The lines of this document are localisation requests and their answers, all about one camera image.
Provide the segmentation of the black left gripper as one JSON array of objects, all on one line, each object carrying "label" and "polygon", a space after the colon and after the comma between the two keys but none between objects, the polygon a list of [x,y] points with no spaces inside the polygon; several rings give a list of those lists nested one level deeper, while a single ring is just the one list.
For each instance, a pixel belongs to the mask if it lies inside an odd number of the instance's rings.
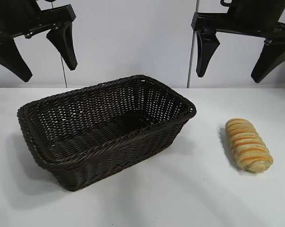
[{"label": "black left gripper", "polygon": [[32,72],[23,60],[13,38],[32,37],[51,29],[47,39],[60,53],[70,70],[75,70],[76,59],[72,22],[76,15],[72,6],[65,5],[41,10],[35,0],[0,0],[0,65],[24,82]]}]

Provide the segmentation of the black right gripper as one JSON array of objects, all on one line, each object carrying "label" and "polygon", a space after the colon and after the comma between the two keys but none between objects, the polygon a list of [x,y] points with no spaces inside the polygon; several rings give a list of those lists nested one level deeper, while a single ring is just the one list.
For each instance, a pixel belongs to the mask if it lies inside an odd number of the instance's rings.
[{"label": "black right gripper", "polygon": [[285,23],[279,19],[285,0],[221,0],[226,13],[195,12],[191,27],[197,32],[196,73],[203,77],[220,42],[216,32],[262,37],[264,46],[251,73],[260,83],[272,70],[285,62]]}]

